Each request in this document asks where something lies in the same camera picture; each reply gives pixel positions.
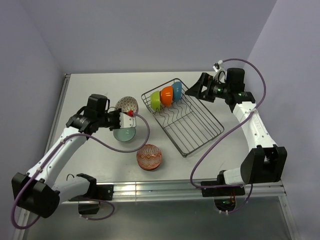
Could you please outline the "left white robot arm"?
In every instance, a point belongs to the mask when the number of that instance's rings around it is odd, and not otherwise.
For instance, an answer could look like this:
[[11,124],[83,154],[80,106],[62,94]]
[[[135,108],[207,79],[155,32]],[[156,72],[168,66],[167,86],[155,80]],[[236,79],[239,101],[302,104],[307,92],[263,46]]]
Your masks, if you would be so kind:
[[71,116],[60,138],[26,174],[11,180],[14,206],[48,218],[60,203],[73,198],[91,200],[98,193],[97,180],[79,173],[73,180],[56,185],[56,179],[73,154],[100,128],[121,126],[121,110],[108,112],[110,100],[100,94],[89,96],[87,104]]

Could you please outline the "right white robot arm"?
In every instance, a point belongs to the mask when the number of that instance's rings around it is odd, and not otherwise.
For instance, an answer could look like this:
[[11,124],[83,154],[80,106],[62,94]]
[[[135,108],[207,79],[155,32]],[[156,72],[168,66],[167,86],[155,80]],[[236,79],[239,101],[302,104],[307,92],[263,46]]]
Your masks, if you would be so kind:
[[217,189],[220,194],[227,195],[234,187],[279,182],[288,153],[285,147],[276,144],[263,124],[258,112],[261,103],[256,102],[251,92],[245,91],[245,70],[227,69],[224,82],[219,81],[221,73],[222,69],[215,75],[203,72],[186,95],[211,103],[216,98],[223,99],[239,122],[226,135],[241,128],[249,153],[240,167],[223,170],[214,184],[202,185],[201,189]]

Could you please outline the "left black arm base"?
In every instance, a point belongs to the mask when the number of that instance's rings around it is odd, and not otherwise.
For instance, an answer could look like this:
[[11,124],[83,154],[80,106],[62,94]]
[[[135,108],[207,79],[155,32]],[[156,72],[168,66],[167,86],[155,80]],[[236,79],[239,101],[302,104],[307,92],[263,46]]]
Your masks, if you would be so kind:
[[98,184],[94,192],[90,195],[80,195],[73,200],[78,202],[78,213],[80,215],[96,215],[103,205],[112,207],[110,202],[113,199],[114,186],[112,184]]

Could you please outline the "blue ceramic bowl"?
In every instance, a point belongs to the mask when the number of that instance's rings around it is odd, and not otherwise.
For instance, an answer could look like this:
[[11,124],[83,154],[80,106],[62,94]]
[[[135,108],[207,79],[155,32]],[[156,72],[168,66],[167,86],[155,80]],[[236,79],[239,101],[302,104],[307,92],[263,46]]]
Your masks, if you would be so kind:
[[182,96],[182,83],[180,81],[176,81],[171,86],[173,93],[172,101],[178,102]]

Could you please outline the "pale green celadon bowl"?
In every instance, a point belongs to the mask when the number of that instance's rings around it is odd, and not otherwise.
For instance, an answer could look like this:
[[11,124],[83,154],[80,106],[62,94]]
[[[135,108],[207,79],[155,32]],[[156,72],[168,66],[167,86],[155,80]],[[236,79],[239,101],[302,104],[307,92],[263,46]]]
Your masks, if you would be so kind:
[[122,143],[131,141],[135,137],[135,135],[136,129],[134,127],[113,130],[114,138]]

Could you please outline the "orange bowl white inside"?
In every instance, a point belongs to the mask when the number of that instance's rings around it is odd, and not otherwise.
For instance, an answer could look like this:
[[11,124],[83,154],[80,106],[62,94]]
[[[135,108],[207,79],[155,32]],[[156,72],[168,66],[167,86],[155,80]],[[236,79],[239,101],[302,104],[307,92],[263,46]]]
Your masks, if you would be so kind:
[[173,87],[166,86],[160,91],[160,102],[166,106],[170,107],[173,101]]

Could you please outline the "brown patterned bowl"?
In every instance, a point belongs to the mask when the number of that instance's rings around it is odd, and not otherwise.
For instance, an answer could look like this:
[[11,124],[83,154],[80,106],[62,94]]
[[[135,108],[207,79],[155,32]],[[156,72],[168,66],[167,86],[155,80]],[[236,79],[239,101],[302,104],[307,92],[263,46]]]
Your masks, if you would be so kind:
[[132,96],[122,97],[115,105],[115,111],[135,117],[139,111],[137,100]]

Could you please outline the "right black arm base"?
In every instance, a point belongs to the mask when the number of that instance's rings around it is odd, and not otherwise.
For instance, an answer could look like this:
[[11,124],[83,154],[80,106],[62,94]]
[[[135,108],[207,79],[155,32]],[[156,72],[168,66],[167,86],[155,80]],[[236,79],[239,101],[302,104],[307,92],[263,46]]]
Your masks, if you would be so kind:
[[244,196],[245,190],[243,187],[217,187],[217,188],[203,188],[201,190],[204,198],[209,197],[223,197],[214,199],[214,204],[219,211],[229,213],[236,208],[236,197]]

